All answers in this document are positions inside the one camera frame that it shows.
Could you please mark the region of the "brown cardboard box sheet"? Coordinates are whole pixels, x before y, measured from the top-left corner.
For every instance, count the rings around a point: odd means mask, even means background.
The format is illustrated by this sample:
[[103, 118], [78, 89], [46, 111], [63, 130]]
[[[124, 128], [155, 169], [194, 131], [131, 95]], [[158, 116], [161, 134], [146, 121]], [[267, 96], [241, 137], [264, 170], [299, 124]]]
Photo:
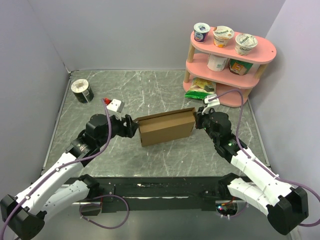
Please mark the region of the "brown cardboard box sheet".
[[141, 146], [189, 137], [196, 122], [194, 113], [195, 108], [190, 107], [136, 118]]

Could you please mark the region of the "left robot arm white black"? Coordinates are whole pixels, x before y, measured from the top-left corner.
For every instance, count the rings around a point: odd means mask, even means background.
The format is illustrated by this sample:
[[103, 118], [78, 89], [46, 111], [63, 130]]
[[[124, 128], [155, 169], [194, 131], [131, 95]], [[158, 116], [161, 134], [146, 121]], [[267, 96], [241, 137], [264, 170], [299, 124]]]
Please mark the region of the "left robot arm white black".
[[113, 137], [132, 138], [138, 127], [128, 114], [121, 118], [109, 114], [93, 115], [45, 174], [17, 195], [8, 194], [2, 198], [0, 211], [4, 226], [21, 240], [31, 240], [53, 212], [82, 199], [94, 201], [99, 195], [99, 184], [90, 176], [81, 177], [64, 190], [59, 189], [74, 173], [100, 155]]

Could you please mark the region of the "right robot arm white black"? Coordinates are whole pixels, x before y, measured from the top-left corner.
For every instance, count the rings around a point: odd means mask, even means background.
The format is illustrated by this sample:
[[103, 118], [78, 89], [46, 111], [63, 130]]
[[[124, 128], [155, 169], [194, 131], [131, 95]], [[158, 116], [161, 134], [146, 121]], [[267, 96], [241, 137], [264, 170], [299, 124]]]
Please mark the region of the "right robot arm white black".
[[246, 201], [266, 215], [278, 233], [287, 235], [309, 216], [307, 192], [300, 186], [278, 180], [232, 133], [226, 113], [204, 110], [200, 107], [194, 113], [195, 127], [205, 130], [216, 152], [251, 180], [246, 182], [234, 173], [227, 174], [219, 181], [219, 195], [226, 200], [236, 197]]

